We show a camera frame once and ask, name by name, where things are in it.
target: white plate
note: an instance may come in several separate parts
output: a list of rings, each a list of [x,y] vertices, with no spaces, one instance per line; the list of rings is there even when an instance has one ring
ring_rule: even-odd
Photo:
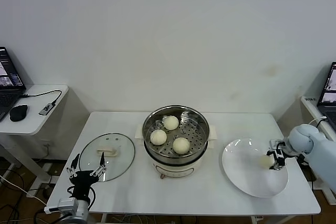
[[[281,193],[288,183],[286,167],[269,170],[259,165],[260,157],[266,152],[256,141],[238,139],[225,147],[222,156],[224,171],[231,182],[245,193],[259,198]]]

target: perforated steamer tray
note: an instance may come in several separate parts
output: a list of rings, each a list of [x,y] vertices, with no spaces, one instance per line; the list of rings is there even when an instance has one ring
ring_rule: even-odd
[[[172,131],[167,130],[162,123],[169,115],[179,120],[178,128]],[[155,130],[163,130],[167,134],[167,141],[163,145],[151,143],[150,135]],[[154,159],[165,165],[184,165],[196,161],[206,150],[209,125],[194,109],[171,105],[151,113],[143,124],[142,134],[145,148]],[[184,137],[190,142],[190,150],[186,154],[180,155],[173,151],[173,142],[178,137]]]

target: white table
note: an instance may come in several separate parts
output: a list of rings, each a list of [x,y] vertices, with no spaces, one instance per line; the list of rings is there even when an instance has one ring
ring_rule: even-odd
[[[321,116],[323,116],[321,112],[319,111],[319,109],[317,108],[318,101],[319,101],[319,97],[315,95],[305,95],[301,98],[301,103],[307,109],[311,117],[314,119],[320,118]],[[336,132],[328,122],[322,121],[320,123],[319,130],[325,134],[327,139],[331,141],[336,141]],[[330,188],[321,179],[318,178],[317,180],[315,180],[314,190],[321,190],[327,202],[330,205],[336,206],[336,198],[334,194],[332,193]]]
[[[32,184],[31,188],[38,188],[41,183],[55,183],[57,178],[50,178],[50,175],[46,173],[51,167],[51,164],[45,164],[43,168],[38,166],[20,147],[18,141],[11,138],[11,135],[24,135],[33,136],[36,134],[45,122],[48,120],[53,111],[57,109],[58,104],[63,99],[63,97],[68,92],[68,86],[66,85],[26,85],[27,94],[40,94],[48,92],[51,90],[61,90],[62,94],[58,98],[54,108],[45,116],[39,115],[38,113],[48,104],[52,103],[53,100],[59,96],[59,92],[53,92],[46,95],[41,95],[39,97],[29,97],[21,98],[17,101],[14,106],[28,105],[27,116],[19,122],[12,122],[9,119],[9,114],[0,122],[0,137],[2,139],[10,138],[9,141],[13,141],[14,146],[5,149],[11,153],[18,161],[20,161],[24,166],[26,166],[32,173],[37,176],[37,179]],[[37,193],[37,191],[30,191],[31,194]]]
[[[133,140],[135,158],[120,177],[93,185],[97,193],[91,212],[151,215],[276,216],[269,223],[283,223],[296,215],[318,214],[320,206],[295,159],[287,159],[287,188],[273,198],[256,198],[236,188],[221,165],[224,147],[232,140],[250,137],[267,150],[268,140],[283,135],[270,114],[204,113],[214,125],[218,140],[204,154],[201,167],[183,178],[160,179],[144,146],[134,140],[135,131],[149,113],[92,112],[76,142],[66,167],[95,137],[122,133]],[[47,203],[67,198],[71,186],[64,169]]]

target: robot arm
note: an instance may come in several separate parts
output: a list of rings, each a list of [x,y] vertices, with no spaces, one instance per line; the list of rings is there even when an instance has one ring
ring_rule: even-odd
[[[92,184],[98,182],[99,178],[106,171],[104,152],[101,154],[100,164],[96,170],[80,170],[76,172],[79,154],[71,162],[70,168],[67,167],[69,179],[73,184],[73,191],[70,198],[60,199],[57,206],[45,207],[44,212],[60,212],[61,224],[87,224],[89,216],[89,190]]]
[[[314,172],[336,192],[336,143],[309,124],[295,127],[284,141],[270,141],[267,155],[273,155],[270,169],[281,169],[288,157],[303,155]]]

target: computer mouse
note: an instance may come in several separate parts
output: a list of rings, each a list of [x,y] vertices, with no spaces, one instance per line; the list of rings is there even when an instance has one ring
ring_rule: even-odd
[[[28,105],[19,105],[11,109],[9,118],[13,122],[18,122],[24,119],[27,115]]]

